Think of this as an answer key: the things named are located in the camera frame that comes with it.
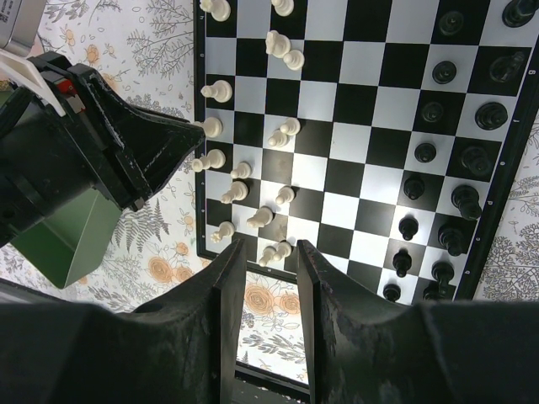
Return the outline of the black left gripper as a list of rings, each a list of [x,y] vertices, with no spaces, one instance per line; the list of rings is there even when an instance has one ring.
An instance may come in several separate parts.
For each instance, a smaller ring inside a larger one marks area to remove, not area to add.
[[[205,139],[187,120],[138,108],[93,68],[55,52],[30,58],[65,114],[15,84],[1,107],[1,243],[89,189],[139,208]]]

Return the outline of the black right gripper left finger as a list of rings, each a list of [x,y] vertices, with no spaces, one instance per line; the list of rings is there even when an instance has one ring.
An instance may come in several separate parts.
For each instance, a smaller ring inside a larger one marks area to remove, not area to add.
[[[243,241],[130,313],[1,307],[4,403],[228,403],[246,284]]]

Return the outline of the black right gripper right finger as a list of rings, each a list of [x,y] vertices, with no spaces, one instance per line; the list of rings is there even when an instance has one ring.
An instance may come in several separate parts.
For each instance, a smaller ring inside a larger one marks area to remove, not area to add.
[[[538,305],[400,306],[296,245],[313,403],[535,403]]]

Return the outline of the green plastic tray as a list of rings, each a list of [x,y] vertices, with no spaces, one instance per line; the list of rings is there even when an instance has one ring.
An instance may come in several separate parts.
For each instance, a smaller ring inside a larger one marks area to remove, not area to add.
[[[64,289],[99,267],[121,214],[113,202],[89,189],[11,244]]]

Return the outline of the black white chess board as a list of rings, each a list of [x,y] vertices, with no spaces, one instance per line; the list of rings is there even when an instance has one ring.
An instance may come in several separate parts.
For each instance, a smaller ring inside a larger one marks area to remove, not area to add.
[[[535,1],[195,6],[197,252],[243,241],[293,280],[296,243],[402,305],[470,299],[538,110]]]

